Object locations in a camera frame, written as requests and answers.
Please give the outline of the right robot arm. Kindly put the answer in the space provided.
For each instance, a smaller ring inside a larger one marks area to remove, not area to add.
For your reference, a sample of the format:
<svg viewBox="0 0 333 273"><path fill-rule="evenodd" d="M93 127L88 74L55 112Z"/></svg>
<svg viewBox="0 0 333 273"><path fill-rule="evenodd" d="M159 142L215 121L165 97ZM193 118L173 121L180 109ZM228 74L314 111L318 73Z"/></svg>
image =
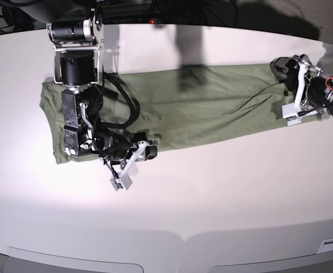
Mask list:
<svg viewBox="0 0 333 273"><path fill-rule="evenodd" d="M139 102L101 67L102 2L29 1L23 10L46 25L54 45L54 79L43 83L40 106L50 124L56 162L100 158L111 170L112 186L129 189L132 165L155 158L157 142L145 133L127 132L140 115ZM130 110L125 121L101 118L106 83L125 99Z"/></svg>

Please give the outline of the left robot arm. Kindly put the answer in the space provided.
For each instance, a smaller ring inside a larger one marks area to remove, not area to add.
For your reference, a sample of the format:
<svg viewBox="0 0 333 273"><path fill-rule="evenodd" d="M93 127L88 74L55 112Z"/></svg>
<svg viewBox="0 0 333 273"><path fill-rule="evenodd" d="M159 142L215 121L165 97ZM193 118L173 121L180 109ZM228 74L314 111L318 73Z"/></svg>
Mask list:
<svg viewBox="0 0 333 273"><path fill-rule="evenodd" d="M312 64L307 55L276 58L270 68L294 96L291 103L282 106L282 117L289 126L324 112L333 117L333 76L324 78L323 70Z"/></svg>

